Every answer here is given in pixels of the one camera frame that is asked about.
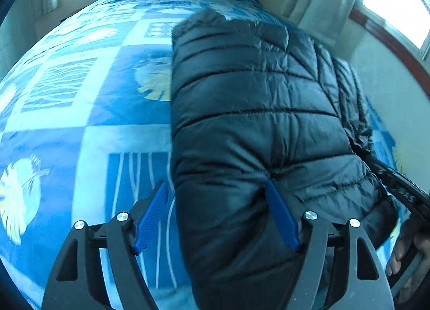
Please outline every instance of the window sill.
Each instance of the window sill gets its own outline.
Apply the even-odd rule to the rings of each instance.
[[[390,49],[430,97],[430,66],[421,57],[425,55],[412,42],[364,6],[354,6],[349,17]]]

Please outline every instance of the patterned bedspread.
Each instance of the patterned bedspread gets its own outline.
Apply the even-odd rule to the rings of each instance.
[[[193,308],[169,174],[171,32],[206,7],[228,19],[284,24],[255,0],[99,0],[0,83],[0,256],[35,308],[72,224],[110,220],[159,180],[169,183],[168,207],[138,262],[160,308]],[[393,164],[391,137],[374,126],[378,152]],[[120,309],[107,259],[102,252]]]

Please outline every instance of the human hand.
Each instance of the human hand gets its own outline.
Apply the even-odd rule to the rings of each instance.
[[[411,219],[402,225],[400,236],[386,265],[386,274],[388,277],[392,274],[397,274],[400,271],[401,261],[412,243],[423,254],[423,260],[418,265],[418,268],[401,289],[399,297],[396,300],[398,304],[405,303],[412,297],[430,269],[430,233],[415,233],[415,231],[416,229]]]

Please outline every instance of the quilted jacket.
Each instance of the quilted jacket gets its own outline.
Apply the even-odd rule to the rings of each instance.
[[[300,257],[264,189],[334,223],[359,219],[375,247],[396,204],[356,153],[372,149],[356,73],[306,34],[205,10],[173,32],[172,159],[181,250],[197,305],[283,309]]]

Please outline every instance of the silver screw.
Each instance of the silver screw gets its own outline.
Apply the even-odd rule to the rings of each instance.
[[[350,225],[352,227],[360,227],[360,222],[357,219],[351,219],[350,220]]]
[[[128,219],[128,213],[122,212],[117,215],[118,221],[126,221]]]
[[[318,217],[318,215],[313,211],[307,211],[304,214],[304,216],[306,217],[306,219],[309,219],[309,220],[316,220]]]
[[[77,221],[74,225],[76,230],[82,230],[84,226],[85,226],[85,222],[82,220]]]

